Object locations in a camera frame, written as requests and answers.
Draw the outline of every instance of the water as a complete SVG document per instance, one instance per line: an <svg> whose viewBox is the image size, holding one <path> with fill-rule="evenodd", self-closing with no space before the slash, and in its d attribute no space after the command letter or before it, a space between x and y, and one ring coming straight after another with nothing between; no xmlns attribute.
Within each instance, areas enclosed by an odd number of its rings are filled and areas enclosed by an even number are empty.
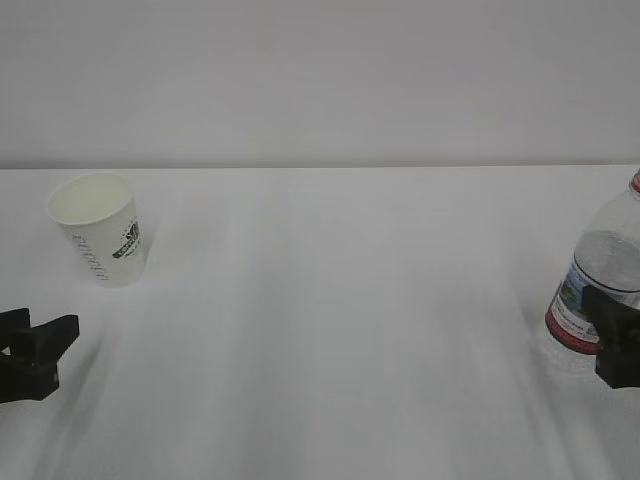
<svg viewBox="0 0 640 480"><path fill-rule="evenodd" d="M575 251L580 268L596 282L615 290L640 291L640 248L612 231L588 232Z"/></svg>

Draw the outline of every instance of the white paper cup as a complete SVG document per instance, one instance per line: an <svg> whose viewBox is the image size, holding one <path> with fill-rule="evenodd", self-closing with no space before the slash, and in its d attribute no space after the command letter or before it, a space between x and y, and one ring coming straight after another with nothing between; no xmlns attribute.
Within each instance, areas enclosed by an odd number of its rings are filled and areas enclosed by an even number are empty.
<svg viewBox="0 0 640 480"><path fill-rule="evenodd" d="M144 270L144 253L133 194L124 178L90 173L62 184L47 211L100 285L123 287Z"/></svg>

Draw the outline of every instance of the red bottle cap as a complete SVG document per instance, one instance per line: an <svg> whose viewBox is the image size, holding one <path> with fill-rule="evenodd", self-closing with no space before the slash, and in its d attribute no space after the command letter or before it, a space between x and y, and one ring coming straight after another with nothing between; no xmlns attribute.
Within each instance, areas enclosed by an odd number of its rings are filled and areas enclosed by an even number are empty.
<svg viewBox="0 0 640 480"><path fill-rule="evenodd" d="M633 188L637 193L640 193L640 172L636 173L631 182L629 182L629 186Z"/></svg>

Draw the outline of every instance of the green printed logo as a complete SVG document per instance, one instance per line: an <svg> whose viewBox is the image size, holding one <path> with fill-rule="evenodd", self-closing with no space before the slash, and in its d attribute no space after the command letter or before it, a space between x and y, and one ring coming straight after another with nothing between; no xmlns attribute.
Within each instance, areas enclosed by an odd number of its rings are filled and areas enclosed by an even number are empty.
<svg viewBox="0 0 640 480"><path fill-rule="evenodd" d="M140 229L138 228L138 220L133 219L129 228L122 235L122 246L118 251L113 253L113 258L127 258L137 253L140 245Z"/></svg>

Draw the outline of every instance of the plastic water bottle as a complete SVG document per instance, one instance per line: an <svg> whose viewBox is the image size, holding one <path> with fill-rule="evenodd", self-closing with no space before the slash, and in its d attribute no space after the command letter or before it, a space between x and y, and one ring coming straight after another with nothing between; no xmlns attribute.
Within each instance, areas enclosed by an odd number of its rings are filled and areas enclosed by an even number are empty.
<svg viewBox="0 0 640 480"><path fill-rule="evenodd" d="M580 238L564 281L545 315L551 334L584 354L599 350L598 334L582 312L582 289L594 285L617 301L640 302L640 172L610 200Z"/></svg>

